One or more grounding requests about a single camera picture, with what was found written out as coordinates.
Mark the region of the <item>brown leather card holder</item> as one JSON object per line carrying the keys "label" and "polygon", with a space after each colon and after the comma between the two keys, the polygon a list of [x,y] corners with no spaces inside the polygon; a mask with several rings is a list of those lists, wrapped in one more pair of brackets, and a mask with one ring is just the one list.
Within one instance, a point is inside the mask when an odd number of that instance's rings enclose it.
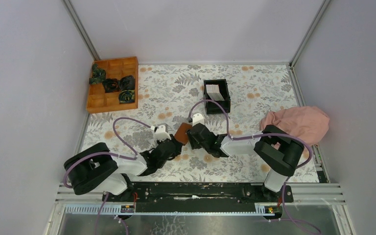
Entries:
{"label": "brown leather card holder", "polygon": [[183,122],[174,135],[176,141],[178,141],[182,145],[186,145],[189,142],[187,131],[191,128],[191,124]]}

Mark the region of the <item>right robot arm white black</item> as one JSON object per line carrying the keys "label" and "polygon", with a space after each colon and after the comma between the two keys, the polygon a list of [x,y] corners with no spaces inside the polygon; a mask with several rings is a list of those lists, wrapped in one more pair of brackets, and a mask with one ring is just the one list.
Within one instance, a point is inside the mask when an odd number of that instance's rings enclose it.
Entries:
{"label": "right robot arm white black", "polygon": [[269,202],[281,194],[286,180],[293,176],[305,149],[302,140],[291,136],[274,125],[267,125],[262,132],[251,136],[229,137],[216,135],[205,125],[198,123],[187,130],[187,137],[193,149],[204,149],[215,158],[233,155],[253,155],[269,165],[261,195]]}

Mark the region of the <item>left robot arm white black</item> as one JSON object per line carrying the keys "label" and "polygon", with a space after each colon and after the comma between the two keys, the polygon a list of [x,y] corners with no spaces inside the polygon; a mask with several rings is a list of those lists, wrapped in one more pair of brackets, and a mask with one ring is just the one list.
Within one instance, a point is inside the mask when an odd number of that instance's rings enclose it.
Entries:
{"label": "left robot arm white black", "polygon": [[148,176],[161,169],[167,161],[181,154],[183,144],[171,136],[157,141],[157,146],[135,156],[116,154],[106,143],[100,142],[64,163],[63,184],[73,189],[76,195],[94,190],[113,194],[120,201],[132,196],[129,175]]}

